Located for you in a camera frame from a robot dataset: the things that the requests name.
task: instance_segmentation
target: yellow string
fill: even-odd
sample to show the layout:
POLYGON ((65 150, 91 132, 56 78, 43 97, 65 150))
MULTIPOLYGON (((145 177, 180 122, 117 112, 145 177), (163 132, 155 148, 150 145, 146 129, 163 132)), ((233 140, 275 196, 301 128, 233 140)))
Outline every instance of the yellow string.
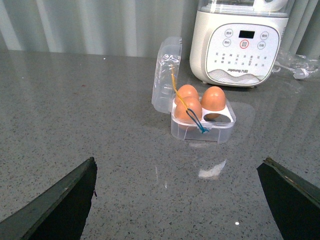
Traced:
POLYGON ((176 95, 178 96, 178 98, 181 100, 183 106, 185 107, 185 110, 188 110, 187 104, 185 103, 185 101, 183 100, 183 98, 181 97, 181 95, 179 94, 179 92, 178 92, 178 90, 177 90, 176 78, 175 78, 174 73, 175 73, 175 72, 174 72, 174 68, 171 68, 171 77, 172 77, 173 89, 174 89, 176 95))

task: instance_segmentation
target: open plastic lid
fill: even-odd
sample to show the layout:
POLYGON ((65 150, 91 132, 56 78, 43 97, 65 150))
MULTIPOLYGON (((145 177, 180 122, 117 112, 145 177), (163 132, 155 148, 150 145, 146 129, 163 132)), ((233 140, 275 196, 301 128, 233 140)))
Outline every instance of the open plastic lid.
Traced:
POLYGON ((175 90, 172 83, 172 73, 178 79, 182 52, 182 38, 168 37, 160 46, 156 59, 152 101, 154 108, 161 113, 169 114, 175 90))

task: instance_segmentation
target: egg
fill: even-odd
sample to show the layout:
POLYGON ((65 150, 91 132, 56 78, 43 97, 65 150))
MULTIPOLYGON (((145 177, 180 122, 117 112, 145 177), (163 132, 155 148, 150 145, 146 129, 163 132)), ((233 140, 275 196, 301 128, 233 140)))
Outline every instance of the egg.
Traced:
MULTIPOLYGON (((203 94, 201 106, 209 111, 221 111, 226 107, 226 95, 218 86, 209 87, 203 94)), ((218 113, 210 113, 205 116, 206 119, 213 120, 219 117, 218 113)))
MULTIPOLYGON (((202 107, 199 102, 198 98, 192 97, 192 96, 187 96, 183 98, 183 101, 187 105, 189 109, 194 111, 195 115, 197 118, 201 121, 202 119, 202 107)), ((175 111, 174 111, 174 116, 180 120, 181 122, 184 123, 190 123, 193 124, 194 121, 190 118, 190 116, 186 113, 186 108, 184 104, 179 101, 178 104, 176 105, 175 111)))
MULTIPOLYGON (((186 98, 186 97, 194 97, 199 100, 199 94, 198 91, 195 89, 194 86, 190 84, 185 84, 182 87, 179 88, 178 90, 179 95, 181 98, 186 98)), ((174 99, 175 104, 178 104, 181 102, 178 96, 175 97, 174 99)))

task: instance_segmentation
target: kitchen appliance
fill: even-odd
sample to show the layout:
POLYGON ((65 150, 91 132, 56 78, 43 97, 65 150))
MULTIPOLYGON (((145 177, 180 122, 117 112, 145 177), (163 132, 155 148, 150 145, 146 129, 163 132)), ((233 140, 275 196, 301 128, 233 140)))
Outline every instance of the kitchen appliance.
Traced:
POLYGON ((294 0, 200 0, 190 66, 205 83, 252 87, 270 75, 294 0))

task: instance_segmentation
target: plastic bag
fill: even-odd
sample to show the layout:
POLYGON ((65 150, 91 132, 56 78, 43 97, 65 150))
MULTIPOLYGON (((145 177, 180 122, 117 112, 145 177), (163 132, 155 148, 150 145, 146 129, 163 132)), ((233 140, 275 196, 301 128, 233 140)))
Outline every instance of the plastic bag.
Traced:
POLYGON ((280 47, 272 73, 283 78, 319 79, 320 60, 310 59, 303 55, 292 54, 280 47))

